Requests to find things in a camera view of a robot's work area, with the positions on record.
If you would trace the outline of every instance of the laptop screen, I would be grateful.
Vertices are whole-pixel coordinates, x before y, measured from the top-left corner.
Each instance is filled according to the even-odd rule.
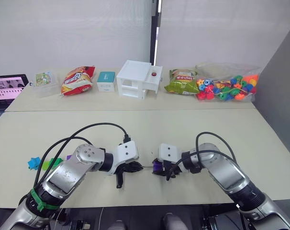
[[[0,76],[0,110],[5,110],[22,92],[28,80],[26,75]]]

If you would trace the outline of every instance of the small white box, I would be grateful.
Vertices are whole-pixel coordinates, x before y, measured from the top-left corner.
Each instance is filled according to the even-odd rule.
[[[115,72],[100,72],[97,79],[99,92],[114,92]]]

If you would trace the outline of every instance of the green strap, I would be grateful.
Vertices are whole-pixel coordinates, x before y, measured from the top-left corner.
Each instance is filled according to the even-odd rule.
[[[34,200],[36,201],[36,203],[38,204],[37,209],[41,212],[44,208],[45,209],[50,209],[50,210],[57,210],[58,208],[60,208],[60,206],[54,206],[54,205],[49,205],[46,202],[42,201],[41,198],[39,197],[39,195],[35,192],[34,189],[31,189],[30,191],[32,197],[34,198]]]

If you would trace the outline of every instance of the black cable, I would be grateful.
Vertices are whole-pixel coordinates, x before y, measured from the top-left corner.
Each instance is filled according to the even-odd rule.
[[[244,217],[243,217],[243,214],[242,213],[240,213],[240,217],[241,217],[241,222],[242,222],[243,230],[246,230],[245,221],[244,221]]]
[[[59,149],[58,153],[55,155],[53,161],[50,163],[49,167],[47,168],[46,172],[44,173],[44,175],[42,176],[42,178],[40,179],[40,181],[38,181],[37,185],[34,187],[34,189],[38,189],[38,186],[43,182],[43,180],[47,177],[47,175],[49,174],[51,168],[53,167],[55,161],[57,160],[58,156],[60,155],[60,153],[62,152],[62,150],[64,149],[64,147],[68,144],[68,142],[75,136],[77,135],[78,133],[80,133],[81,131],[87,129],[87,128],[90,128],[90,127],[94,127],[94,126],[102,126],[102,125],[110,125],[110,126],[115,126],[115,127],[118,127],[119,129],[121,129],[124,133],[124,140],[125,139],[129,139],[129,136],[126,132],[126,130],[124,130],[124,128],[122,128],[121,126],[117,125],[117,124],[114,124],[114,123],[95,123],[95,124],[92,124],[92,125],[88,125],[88,126],[85,126],[81,129],[79,129],[78,131],[76,131],[75,133],[73,133],[69,138],[67,138],[67,140],[64,142],[64,144],[61,146],[61,148]]]
[[[217,137],[219,140],[221,140],[226,146],[227,146],[227,148],[229,149],[229,151],[230,151],[230,153],[231,153],[231,156],[232,156],[232,160],[237,164],[237,162],[236,162],[236,158],[235,158],[235,155],[234,155],[234,152],[232,151],[232,149],[231,149],[231,147],[230,147],[230,145],[222,138],[222,137],[220,137],[219,135],[217,135],[217,134],[215,134],[215,133],[212,133],[212,132],[201,132],[201,133],[199,133],[198,135],[197,135],[197,137],[196,137],[196,140],[195,140],[195,145],[196,145],[196,152],[198,152],[199,151],[199,145],[198,145],[198,139],[199,139],[199,137],[201,136],[201,135],[203,135],[203,134],[209,134],[209,135],[212,135],[212,136],[215,136],[215,137]],[[200,155],[199,154],[197,154],[197,158],[198,158],[198,162],[199,162],[199,165],[202,167],[202,164],[201,164],[201,158],[200,158]]]
[[[220,154],[222,155],[223,157],[233,161],[233,159],[229,156],[227,156],[226,154],[222,153],[222,152],[219,152],[219,151],[216,151],[216,150],[201,150],[201,151],[196,151],[196,152],[193,152],[193,153],[190,153],[189,155],[181,158],[179,161],[177,161],[172,167],[171,169],[168,171],[168,173],[166,174],[166,180],[169,181],[173,171],[175,170],[175,168],[177,168],[177,166],[182,162],[184,161],[185,159],[191,157],[191,156],[194,156],[194,155],[197,155],[197,154],[201,154],[201,153],[206,153],[206,152],[214,152],[214,153],[217,153],[217,154]]]
[[[225,214],[225,216],[237,227],[237,229],[241,230],[239,226],[228,215]]]
[[[62,140],[59,140],[57,141],[55,144],[53,144],[51,147],[49,147],[49,149],[44,153],[42,159],[41,159],[41,162],[40,162],[40,165],[38,167],[38,170],[36,172],[36,176],[35,176],[35,180],[34,180],[34,184],[33,186],[35,187],[37,184],[38,184],[38,180],[39,180],[39,177],[40,177],[40,173],[41,173],[41,169],[42,169],[42,166],[43,166],[43,163],[45,161],[45,158],[46,156],[48,155],[48,153],[58,144],[60,144],[61,142],[63,141],[66,141],[68,138],[64,138]],[[91,142],[89,142],[87,139],[85,138],[82,138],[82,137],[73,137],[72,139],[80,139],[80,140],[84,140],[85,142],[87,142],[89,145],[91,145]]]

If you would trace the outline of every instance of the white wall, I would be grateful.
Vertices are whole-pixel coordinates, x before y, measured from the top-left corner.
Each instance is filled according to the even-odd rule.
[[[290,30],[290,0],[163,0],[156,64],[266,66]]]
[[[0,75],[149,61],[149,0],[0,0]]]

